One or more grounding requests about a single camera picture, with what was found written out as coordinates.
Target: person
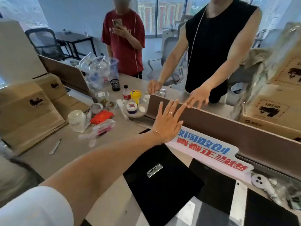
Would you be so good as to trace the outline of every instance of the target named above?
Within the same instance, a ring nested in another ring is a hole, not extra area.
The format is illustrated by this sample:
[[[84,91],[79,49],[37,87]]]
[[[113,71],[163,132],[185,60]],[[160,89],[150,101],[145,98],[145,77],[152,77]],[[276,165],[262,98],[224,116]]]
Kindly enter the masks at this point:
[[[144,25],[140,16],[129,8],[130,1],[113,0],[115,9],[106,14],[101,41],[107,45],[108,55],[119,60],[120,73],[142,79]]]
[[[151,131],[77,158],[6,204],[0,209],[0,225],[80,225],[97,199],[143,152],[176,137],[183,124],[179,118],[187,107],[183,104],[175,112],[177,104],[178,100],[170,101],[162,112],[160,103]]]
[[[154,94],[171,76],[188,48],[185,90],[188,107],[216,103],[227,93],[227,79],[251,48],[261,21],[261,10],[240,0],[210,0],[180,29],[179,40],[168,56],[158,80],[151,80]]]

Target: desk surface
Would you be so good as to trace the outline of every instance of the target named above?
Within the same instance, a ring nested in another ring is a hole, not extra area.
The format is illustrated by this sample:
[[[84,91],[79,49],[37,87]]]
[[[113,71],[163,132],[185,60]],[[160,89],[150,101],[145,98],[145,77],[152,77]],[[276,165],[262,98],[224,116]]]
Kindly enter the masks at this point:
[[[76,41],[82,40],[82,39],[88,39],[83,34],[78,34],[78,33],[65,34],[64,32],[55,32],[55,37],[57,40],[67,41],[70,43],[76,42]]]
[[[144,93],[147,90],[148,81],[137,79],[134,77],[120,75],[120,85],[128,85],[130,90],[140,90]],[[185,92],[177,91],[167,88],[168,99],[179,99],[183,102],[188,95]],[[113,92],[111,85],[106,86],[105,90],[110,93],[112,99],[121,99],[122,91]],[[78,98],[82,102],[91,105],[92,99],[85,95],[78,93],[71,93],[72,96]],[[232,106],[217,103],[203,107],[204,110],[218,114],[220,116],[228,117],[232,111]],[[112,110],[114,113],[114,120],[117,122],[112,131],[106,133],[104,136],[97,139],[96,148],[102,144],[112,143],[131,135],[137,134],[143,130],[144,127],[135,125],[124,119],[120,109]],[[56,133],[42,141],[40,144],[21,155],[21,158],[32,166],[44,179],[47,179],[56,171],[61,169],[67,163],[76,159],[77,157],[93,150],[88,147],[88,140],[79,140],[78,133],[73,132],[69,125],[58,130]],[[62,139],[60,146],[53,155],[49,155],[50,150],[56,142]],[[190,165],[192,157],[185,155],[173,148],[170,149],[183,163]],[[262,190],[253,186],[250,189],[265,196]],[[131,209],[131,216],[126,214],[126,211]],[[92,210],[89,212],[86,219],[92,226],[139,226],[145,225],[145,218],[135,201],[125,179],[120,176],[118,180],[97,200]]]

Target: jar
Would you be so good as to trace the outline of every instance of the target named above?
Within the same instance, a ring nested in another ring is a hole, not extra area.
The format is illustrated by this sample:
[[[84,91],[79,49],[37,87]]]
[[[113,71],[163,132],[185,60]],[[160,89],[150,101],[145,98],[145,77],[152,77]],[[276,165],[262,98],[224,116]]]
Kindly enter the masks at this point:
[[[74,110],[69,113],[68,121],[73,131],[80,133],[85,131],[86,115],[81,110]]]

